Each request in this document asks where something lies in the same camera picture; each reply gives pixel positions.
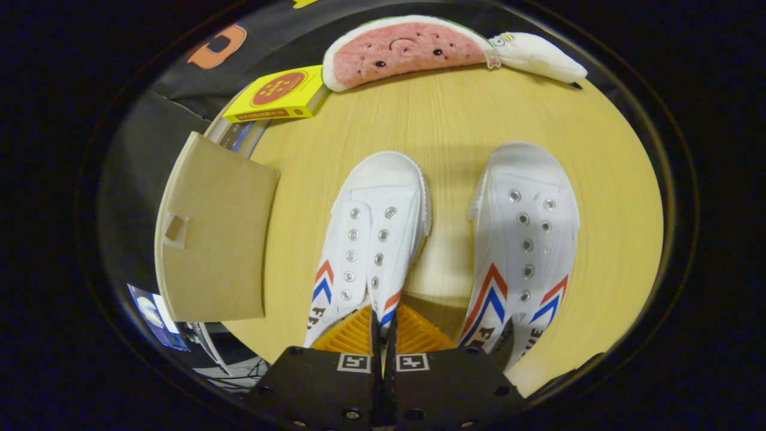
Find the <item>round table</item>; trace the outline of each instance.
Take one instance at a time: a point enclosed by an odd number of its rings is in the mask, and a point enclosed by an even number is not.
[[[421,166],[433,202],[431,235],[402,301],[452,337],[473,288],[468,207],[476,181],[498,145],[525,140],[564,167],[581,230],[558,317],[506,376],[528,396],[608,350],[652,290],[663,210],[637,135],[596,87],[579,84],[457,67],[332,93],[314,118],[273,120],[251,156],[281,174],[264,252],[265,317],[226,328],[270,362],[303,342],[332,202],[357,163],[397,150]]]

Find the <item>pink plush fabric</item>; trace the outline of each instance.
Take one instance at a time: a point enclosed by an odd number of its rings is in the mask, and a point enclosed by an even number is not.
[[[396,24],[359,35],[338,50],[334,75],[351,88],[407,72],[483,63],[483,48],[447,26]]]

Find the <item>shoe eyelet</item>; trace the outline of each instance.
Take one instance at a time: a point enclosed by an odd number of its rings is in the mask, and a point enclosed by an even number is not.
[[[532,276],[535,275],[535,267],[532,265],[524,265],[522,274],[524,275],[524,279],[532,278]]]

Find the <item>canvas shoe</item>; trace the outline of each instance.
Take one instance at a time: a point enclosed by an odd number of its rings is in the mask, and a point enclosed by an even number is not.
[[[385,335],[410,265],[430,233],[430,197],[423,173],[412,159],[395,151],[375,153],[358,164],[331,214],[304,347],[369,304]]]
[[[469,218],[473,294],[456,344],[511,367],[561,307],[580,229],[575,194],[545,150],[505,143],[489,157]]]

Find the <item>red circular label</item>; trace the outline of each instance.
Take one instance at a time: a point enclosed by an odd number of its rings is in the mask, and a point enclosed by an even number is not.
[[[262,107],[263,105],[276,102],[298,88],[298,85],[305,79],[306,74],[303,72],[290,72],[275,77],[255,92],[251,103],[254,107]]]

